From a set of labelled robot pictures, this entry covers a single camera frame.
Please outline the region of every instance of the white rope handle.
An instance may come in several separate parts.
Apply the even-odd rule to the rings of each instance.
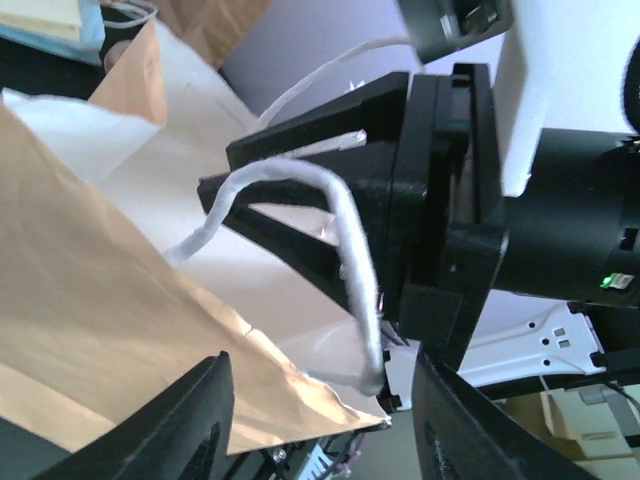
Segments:
[[[100,3],[105,7],[118,10],[127,18],[131,19],[126,22],[105,20],[104,26],[107,28],[124,30],[137,27],[158,14],[158,7],[147,0],[100,0]]]
[[[250,163],[231,172],[224,181],[204,224],[182,242],[165,252],[171,265],[177,265],[204,247],[216,234],[229,213],[236,195],[260,181],[296,180],[322,190],[336,217],[338,255],[355,317],[364,344],[366,365],[359,376],[307,372],[323,381],[357,388],[367,396],[379,393],[383,386],[384,362],[377,310],[378,284],[360,215],[345,182],[335,173],[318,165],[295,159],[270,158]]]
[[[298,83],[296,83],[293,87],[289,88],[286,92],[280,95],[275,102],[271,104],[269,108],[267,108],[262,115],[260,115],[259,121],[261,126],[264,128],[273,118],[282,110],[282,108],[289,103],[291,100],[296,98],[302,92],[304,92],[307,88],[313,85],[315,82],[320,80],[321,78],[326,77],[330,73],[334,72],[338,68],[340,68],[343,64],[352,60],[353,58],[359,57],[363,53],[370,52],[371,50],[376,50],[378,48],[391,47],[394,45],[411,45],[413,46],[413,42],[409,37],[405,36],[391,36],[384,38],[376,38],[375,40],[370,40],[365,42],[357,47],[354,47],[346,52],[338,55],[333,60],[325,63],[320,66],[309,75],[304,77]],[[420,64],[421,71],[424,71],[424,66]]]

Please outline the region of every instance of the white wall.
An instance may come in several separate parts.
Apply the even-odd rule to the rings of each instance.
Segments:
[[[395,0],[274,0],[223,72],[249,108],[261,113],[287,87],[345,50],[374,38],[404,34]],[[495,65],[501,44],[501,39],[486,42],[434,62],[429,71],[450,73],[454,57]],[[349,88],[349,82],[417,68],[417,59],[407,46],[367,53],[312,86],[277,118],[297,115],[335,98]]]

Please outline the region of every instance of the white paper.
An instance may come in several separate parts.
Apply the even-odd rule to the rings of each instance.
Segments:
[[[254,132],[258,122],[222,78],[160,23],[157,35],[167,124],[135,152],[127,153],[130,157],[96,184],[156,248],[164,251],[205,218],[196,193],[198,179],[227,171],[226,146]],[[41,100],[49,118],[66,108],[49,99],[32,98],[30,102]],[[124,156],[124,150],[96,149],[98,132],[95,122],[89,121],[91,116],[109,112],[97,113],[95,107],[82,102],[69,103],[75,109],[84,108],[82,114],[89,117],[75,126],[73,145],[55,145],[55,139],[43,133],[50,131],[49,122],[35,122],[25,113],[32,110],[15,111],[72,168],[71,159],[77,158],[78,151],[91,151],[90,158],[96,164],[115,166],[112,159]],[[120,142],[112,143],[117,149]],[[309,209],[265,208],[311,233],[319,233],[330,218]],[[222,229],[181,269],[267,334],[298,368],[345,374],[362,370],[364,357],[352,317],[278,258],[237,234]],[[350,387],[332,387],[345,404],[386,416],[375,398],[364,397]]]
[[[58,158],[90,183],[105,178],[162,128],[72,98],[30,97],[6,88],[2,98]],[[87,142],[88,125],[91,142]],[[113,141],[114,132],[118,142]]]

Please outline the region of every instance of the screw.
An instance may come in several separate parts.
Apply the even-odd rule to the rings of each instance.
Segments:
[[[282,463],[287,459],[287,452],[285,452],[282,448],[276,448],[273,451],[273,461],[276,463]]]

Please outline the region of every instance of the black cylinder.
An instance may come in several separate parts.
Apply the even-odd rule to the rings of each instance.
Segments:
[[[640,134],[640,39],[636,44],[624,79],[622,103],[627,120]]]
[[[640,303],[640,155],[628,137],[545,129],[523,195],[506,199],[495,288],[583,303]]]

